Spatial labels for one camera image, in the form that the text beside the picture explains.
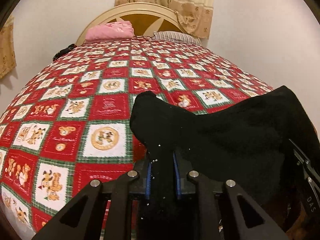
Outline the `black pants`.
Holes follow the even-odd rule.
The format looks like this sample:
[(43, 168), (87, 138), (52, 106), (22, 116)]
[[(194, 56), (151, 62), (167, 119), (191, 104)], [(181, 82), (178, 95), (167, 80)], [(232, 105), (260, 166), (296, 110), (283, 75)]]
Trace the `black pants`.
[(292, 149), (297, 145), (319, 171), (319, 139), (287, 87), (201, 115), (143, 92), (135, 99), (130, 128), (152, 160), (152, 199), (175, 195), (173, 154), (180, 151), (208, 178), (238, 182), (289, 239), (319, 239), (319, 222), (299, 209), (302, 179)]

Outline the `red checkered bedspread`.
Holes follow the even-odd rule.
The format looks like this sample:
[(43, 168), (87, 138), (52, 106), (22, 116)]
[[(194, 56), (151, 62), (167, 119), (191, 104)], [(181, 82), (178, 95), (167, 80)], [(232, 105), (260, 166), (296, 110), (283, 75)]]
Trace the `red checkered bedspread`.
[(209, 49), (135, 37), (83, 44), (33, 77), (1, 116), (1, 208), (31, 239), (92, 180), (131, 170), (145, 148), (129, 128), (139, 93), (196, 114), (271, 90)]

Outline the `small black item on bed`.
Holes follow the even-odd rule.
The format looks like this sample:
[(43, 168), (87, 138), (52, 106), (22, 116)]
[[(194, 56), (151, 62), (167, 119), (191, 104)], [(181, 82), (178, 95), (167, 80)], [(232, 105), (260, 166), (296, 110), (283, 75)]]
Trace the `small black item on bed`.
[(56, 61), (57, 59), (59, 59), (60, 57), (62, 57), (63, 55), (68, 54), (70, 51), (72, 51), (73, 49), (75, 49), (77, 46), (73, 43), (70, 44), (67, 48), (64, 48), (60, 51), (58, 51), (54, 56), (53, 56), (53, 62)]

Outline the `pink folded blanket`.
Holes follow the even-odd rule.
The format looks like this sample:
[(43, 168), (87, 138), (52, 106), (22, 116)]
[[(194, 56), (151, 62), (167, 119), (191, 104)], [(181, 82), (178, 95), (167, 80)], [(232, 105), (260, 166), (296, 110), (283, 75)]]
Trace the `pink folded blanket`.
[(133, 38), (134, 28), (130, 21), (111, 22), (96, 25), (88, 29), (85, 41), (117, 40)]

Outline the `grey striped pillow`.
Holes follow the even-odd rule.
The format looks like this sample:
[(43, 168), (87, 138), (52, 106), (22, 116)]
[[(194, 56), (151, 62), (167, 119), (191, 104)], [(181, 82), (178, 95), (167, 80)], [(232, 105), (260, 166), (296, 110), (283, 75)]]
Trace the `grey striped pillow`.
[(184, 44), (193, 44), (202, 46), (201, 41), (198, 38), (194, 38), (188, 34), (179, 33), (176, 31), (158, 31), (153, 33), (153, 40), (170, 41)]

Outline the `cream wooden headboard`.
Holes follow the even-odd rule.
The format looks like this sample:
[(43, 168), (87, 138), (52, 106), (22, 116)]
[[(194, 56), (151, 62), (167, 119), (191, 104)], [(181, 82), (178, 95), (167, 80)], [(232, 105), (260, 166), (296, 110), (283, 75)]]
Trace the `cream wooden headboard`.
[(158, 4), (136, 2), (118, 5), (96, 17), (82, 31), (75, 44), (79, 46), (84, 43), (89, 28), (120, 21), (130, 21), (136, 36), (152, 37), (155, 31), (186, 33), (173, 10)]

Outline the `beige curtain on side wall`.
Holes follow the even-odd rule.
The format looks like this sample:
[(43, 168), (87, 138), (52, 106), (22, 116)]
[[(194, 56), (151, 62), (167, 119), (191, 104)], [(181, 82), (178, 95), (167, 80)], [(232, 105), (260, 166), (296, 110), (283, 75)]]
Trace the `beige curtain on side wall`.
[(0, 79), (3, 79), (16, 67), (13, 31), (14, 17), (10, 15), (0, 35)]

